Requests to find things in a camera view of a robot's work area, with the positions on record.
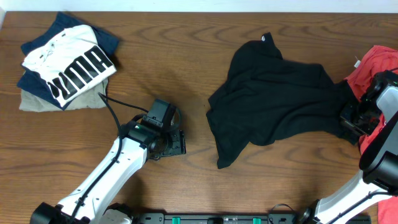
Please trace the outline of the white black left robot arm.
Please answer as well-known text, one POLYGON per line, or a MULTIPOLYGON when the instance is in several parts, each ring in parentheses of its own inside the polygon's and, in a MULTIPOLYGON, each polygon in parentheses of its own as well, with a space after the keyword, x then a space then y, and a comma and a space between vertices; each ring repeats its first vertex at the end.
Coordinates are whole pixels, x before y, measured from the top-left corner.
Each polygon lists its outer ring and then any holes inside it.
POLYGON ((134 223, 128 206, 113 199, 128 179, 147 160, 186 153, 184 132, 178 128, 162 132, 130 121, 106 157, 70 195, 56 206, 41 203, 33 212, 32 224, 52 223, 134 223))

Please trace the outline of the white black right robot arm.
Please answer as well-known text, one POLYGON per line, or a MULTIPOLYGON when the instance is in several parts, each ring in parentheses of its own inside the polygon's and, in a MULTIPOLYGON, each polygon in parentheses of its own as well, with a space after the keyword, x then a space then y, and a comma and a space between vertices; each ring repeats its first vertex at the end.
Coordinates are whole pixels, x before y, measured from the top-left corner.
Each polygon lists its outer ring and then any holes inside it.
POLYGON ((397 196, 397 69, 377 73, 356 104, 340 113, 343 126, 356 135, 384 124, 359 161, 359 171, 327 198, 314 201, 298 223, 347 223, 371 205, 397 196))

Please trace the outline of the black polo shirt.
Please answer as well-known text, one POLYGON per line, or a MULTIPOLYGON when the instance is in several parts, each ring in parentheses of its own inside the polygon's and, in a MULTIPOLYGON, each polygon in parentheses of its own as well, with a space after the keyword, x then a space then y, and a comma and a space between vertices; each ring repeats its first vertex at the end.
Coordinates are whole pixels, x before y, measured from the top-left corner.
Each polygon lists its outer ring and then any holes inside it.
POLYGON ((267 146, 307 132, 356 144, 359 138, 340 121, 343 108, 356 101, 348 82, 334 83, 322 65, 285 60, 271 33, 246 42, 208 99, 217 167, 229 167, 249 143, 267 146))

